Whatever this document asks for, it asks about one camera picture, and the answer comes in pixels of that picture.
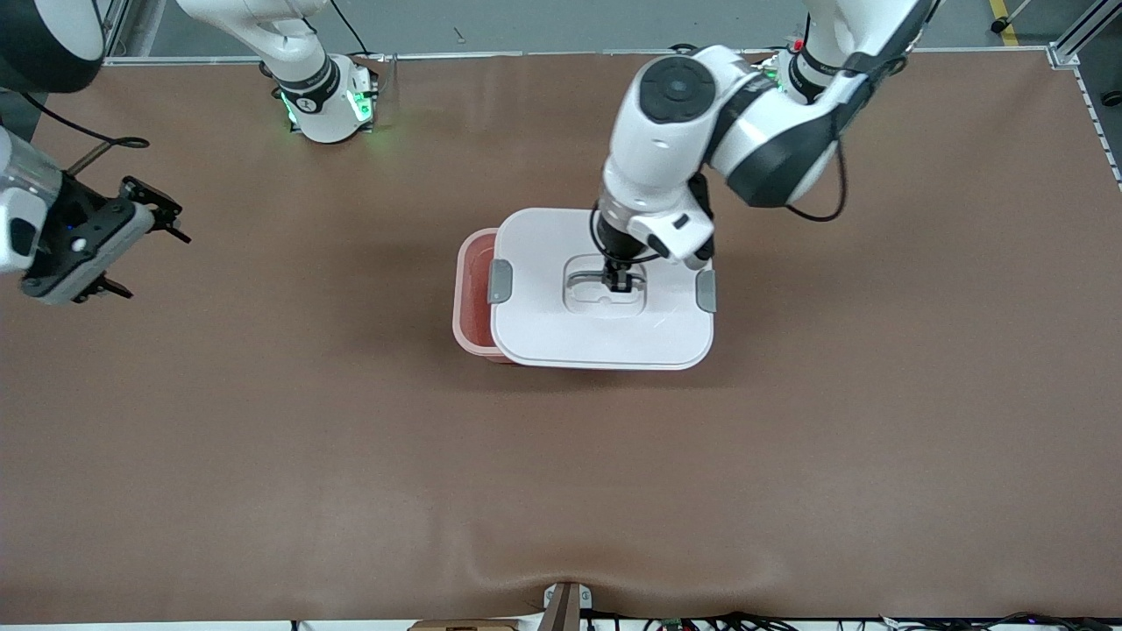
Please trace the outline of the aluminium frame post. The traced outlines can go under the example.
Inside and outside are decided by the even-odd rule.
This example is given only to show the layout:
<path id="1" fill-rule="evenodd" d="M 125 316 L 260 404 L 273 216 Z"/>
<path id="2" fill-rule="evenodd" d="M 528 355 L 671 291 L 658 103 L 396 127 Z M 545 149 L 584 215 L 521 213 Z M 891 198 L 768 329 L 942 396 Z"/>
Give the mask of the aluminium frame post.
<path id="1" fill-rule="evenodd" d="M 132 12 L 134 0 L 91 0 L 95 6 L 96 19 L 100 21 L 104 38 L 104 58 L 125 56 L 127 53 L 128 25 Z"/>
<path id="2" fill-rule="evenodd" d="M 1058 39 L 1048 44 L 1046 53 L 1050 67 L 1078 67 L 1078 53 L 1119 15 L 1122 15 L 1122 0 L 1093 0 Z"/>

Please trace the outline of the brown table mat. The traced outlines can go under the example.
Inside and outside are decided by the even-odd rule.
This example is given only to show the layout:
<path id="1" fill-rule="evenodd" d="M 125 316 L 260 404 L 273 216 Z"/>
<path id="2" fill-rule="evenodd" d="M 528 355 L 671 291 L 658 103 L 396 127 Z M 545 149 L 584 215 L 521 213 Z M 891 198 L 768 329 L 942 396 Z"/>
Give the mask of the brown table mat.
<path id="1" fill-rule="evenodd" d="M 511 616 L 1122 618 L 1122 190 L 1042 53 L 916 53 L 833 223 L 712 176 L 712 351 L 497 365 L 465 237 L 586 210 L 641 57 L 410 60 L 381 128 L 285 129 L 252 65 L 109 67 L 84 171 L 184 208 L 135 293 L 0 280 L 0 624 Z"/>

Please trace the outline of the aluminium table edge rail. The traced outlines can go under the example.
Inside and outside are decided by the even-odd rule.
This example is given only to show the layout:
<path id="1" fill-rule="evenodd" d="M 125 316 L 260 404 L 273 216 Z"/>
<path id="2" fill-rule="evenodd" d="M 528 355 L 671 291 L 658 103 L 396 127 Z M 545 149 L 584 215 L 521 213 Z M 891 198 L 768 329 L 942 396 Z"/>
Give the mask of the aluminium table edge rail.
<path id="1" fill-rule="evenodd" d="M 1012 52 L 1046 52 L 1048 46 L 944 46 L 944 47 L 918 47 L 917 53 L 1012 53 Z M 554 56 L 577 56 L 579 55 L 606 55 L 606 56 L 628 56 L 645 55 L 654 56 L 669 53 L 669 49 L 603 49 L 603 51 L 580 51 L 580 52 L 554 52 Z M 526 56 L 548 56 L 548 52 L 525 52 L 525 51 L 485 51 L 466 53 L 353 53 L 355 60 L 390 61 L 390 60 L 518 60 Z M 105 67 L 214 67 L 214 65 L 243 65 L 256 64 L 259 57 L 252 55 L 240 56 L 117 56 L 108 57 L 104 61 Z"/>

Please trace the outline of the white box lid grey latches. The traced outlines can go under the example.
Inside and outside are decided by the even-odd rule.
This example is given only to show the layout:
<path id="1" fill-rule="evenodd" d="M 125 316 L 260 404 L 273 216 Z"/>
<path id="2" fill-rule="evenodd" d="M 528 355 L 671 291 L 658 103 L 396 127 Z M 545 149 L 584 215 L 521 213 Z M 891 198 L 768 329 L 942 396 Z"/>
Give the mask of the white box lid grey latches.
<path id="1" fill-rule="evenodd" d="M 712 348 L 716 272 L 668 259 L 629 269 L 632 289 L 603 283 L 592 214 L 526 208 L 494 236 L 490 332 L 519 365 L 572 369 L 677 371 Z"/>

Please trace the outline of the pink plastic box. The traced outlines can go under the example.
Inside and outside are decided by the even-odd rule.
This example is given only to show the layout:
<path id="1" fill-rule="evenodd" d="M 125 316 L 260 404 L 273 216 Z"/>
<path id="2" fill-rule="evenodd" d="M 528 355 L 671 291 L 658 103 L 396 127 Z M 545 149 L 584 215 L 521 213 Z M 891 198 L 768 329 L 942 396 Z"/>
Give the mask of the pink plastic box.
<path id="1" fill-rule="evenodd" d="M 451 324 L 452 324 L 452 332 L 453 332 L 454 339 L 457 340 L 458 344 L 460 344 L 460 347 L 462 349 L 465 349 L 465 351 L 468 351 L 469 354 L 472 354 L 476 357 L 482 357 L 484 359 L 487 359 L 487 360 L 496 363 L 496 364 L 512 365 L 514 362 L 511 358 L 508 358 L 508 356 L 502 354 L 502 349 L 498 348 L 497 344 L 496 344 L 496 346 L 497 346 L 496 351 L 490 351 L 489 348 L 480 348 L 478 346 L 473 346 L 472 342 L 466 340 L 465 339 L 465 331 L 462 331 L 462 327 L 461 327 L 461 322 L 460 322 L 461 304 L 462 304 L 462 302 L 461 302 L 462 301 L 462 283 L 465 283 L 465 253 L 466 253 L 466 249 L 468 249 L 469 244 L 471 244 L 473 241 L 473 239 L 477 238 L 477 236 L 485 235 L 485 234 L 494 234 L 494 238 L 496 238 L 497 232 L 498 231 L 497 231 L 496 228 L 489 228 L 489 229 L 478 230 L 478 231 L 473 232 L 472 235 L 470 235 L 465 240 L 465 243 L 462 243 L 462 245 L 460 246 L 458 255 L 457 255 L 456 278 L 454 278 L 454 298 L 453 298 L 453 308 L 452 308 Z"/>

